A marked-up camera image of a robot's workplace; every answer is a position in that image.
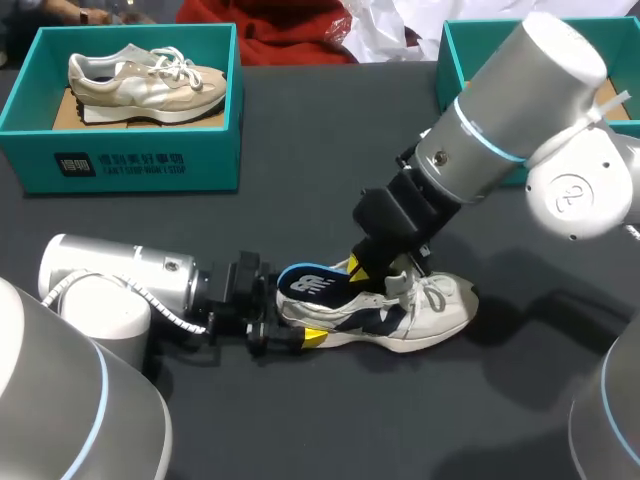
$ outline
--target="shoe insole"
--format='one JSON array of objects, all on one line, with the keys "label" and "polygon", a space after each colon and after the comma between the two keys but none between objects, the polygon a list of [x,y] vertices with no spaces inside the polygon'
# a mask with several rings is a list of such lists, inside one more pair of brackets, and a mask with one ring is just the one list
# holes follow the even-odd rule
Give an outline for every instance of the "shoe insole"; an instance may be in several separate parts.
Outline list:
[{"label": "shoe insole", "polygon": [[300,302],[339,308],[364,290],[375,291],[371,282],[350,282],[349,274],[315,263],[297,263],[286,268],[278,278],[278,290]]}]

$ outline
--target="black table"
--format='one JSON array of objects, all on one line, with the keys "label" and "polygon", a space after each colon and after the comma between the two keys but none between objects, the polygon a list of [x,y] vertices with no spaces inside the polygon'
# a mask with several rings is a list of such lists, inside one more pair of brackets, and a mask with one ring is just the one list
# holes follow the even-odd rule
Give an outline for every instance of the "black table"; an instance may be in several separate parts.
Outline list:
[{"label": "black table", "polygon": [[[255,250],[332,263],[360,239],[351,211],[437,118],[433,64],[248,68],[238,194],[23,198],[0,162],[0,275],[31,294],[67,232],[191,253]],[[4,95],[15,74],[2,74]],[[462,211],[436,267],[477,283],[464,334],[394,355],[373,345],[254,361],[240,339],[189,356],[162,344],[172,480],[574,479],[572,394],[632,316],[640,248],[622,231],[566,243],[519,189]]]}]

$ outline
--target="teal box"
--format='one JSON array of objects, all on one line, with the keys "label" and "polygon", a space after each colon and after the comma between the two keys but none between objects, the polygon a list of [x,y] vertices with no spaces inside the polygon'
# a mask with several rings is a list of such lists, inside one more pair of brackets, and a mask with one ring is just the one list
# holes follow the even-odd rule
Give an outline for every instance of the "teal box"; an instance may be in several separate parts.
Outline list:
[{"label": "teal box", "polygon": [[[604,59],[616,92],[628,90],[631,99],[624,104],[630,121],[610,121],[614,131],[640,138],[640,23],[635,17],[564,19],[580,32]],[[485,64],[518,20],[454,20],[444,23],[438,66],[436,94],[444,112]],[[524,167],[505,184],[522,185]]]},{"label": "teal box", "polygon": [[[226,72],[224,126],[51,130],[69,56],[106,56],[129,43],[176,47],[196,65]],[[242,102],[233,24],[42,28],[0,117],[0,146],[30,194],[235,190]]]}]

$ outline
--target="shoelace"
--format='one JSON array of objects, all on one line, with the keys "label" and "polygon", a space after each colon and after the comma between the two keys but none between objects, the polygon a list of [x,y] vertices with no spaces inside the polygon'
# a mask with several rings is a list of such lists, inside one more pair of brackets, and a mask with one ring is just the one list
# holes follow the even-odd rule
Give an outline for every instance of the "shoelace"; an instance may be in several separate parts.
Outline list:
[{"label": "shoelace", "polygon": [[[149,69],[150,75],[157,73],[171,75],[174,80],[178,80],[184,75],[189,78],[189,85],[191,85],[192,89],[200,90],[202,88],[202,75],[197,70],[190,68],[194,63],[188,58],[185,59],[177,48],[155,48],[151,50],[151,53],[160,55],[160,58],[158,58],[155,66]],[[173,62],[169,61],[166,55],[172,56]]]},{"label": "shoelace", "polygon": [[438,284],[429,277],[416,279],[414,281],[411,290],[406,293],[410,306],[411,321],[407,330],[404,332],[402,339],[406,339],[407,335],[415,325],[418,316],[422,313],[426,307],[426,303],[429,304],[431,310],[436,313],[444,312],[447,307],[446,296],[450,296],[451,293],[444,292]]}]

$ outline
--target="sneaker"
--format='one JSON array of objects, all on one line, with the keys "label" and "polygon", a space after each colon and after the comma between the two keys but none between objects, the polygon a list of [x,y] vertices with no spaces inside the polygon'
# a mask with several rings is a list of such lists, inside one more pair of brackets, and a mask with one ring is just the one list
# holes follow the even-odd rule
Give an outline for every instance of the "sneaker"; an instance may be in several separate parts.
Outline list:
[{"label": "sneaker", "polygon": [[406,259],[399,273],[385,278],[384,293],[356,293],[346,265],[292,265],[278,279],[276,304],[282,320],[326,332],[311,335],[312,346],[366,341],[393,352],[412,352],[455,335],[478,310],[473,285],[455,275],[421,278]]},{"label": "sneaker", "polygon": [[196,66],[173,47],[146,51],[131,44],[108,57],[74,53],[69,84],[85,123],[189,122],[216,111],[227,90],[223,72]]}]

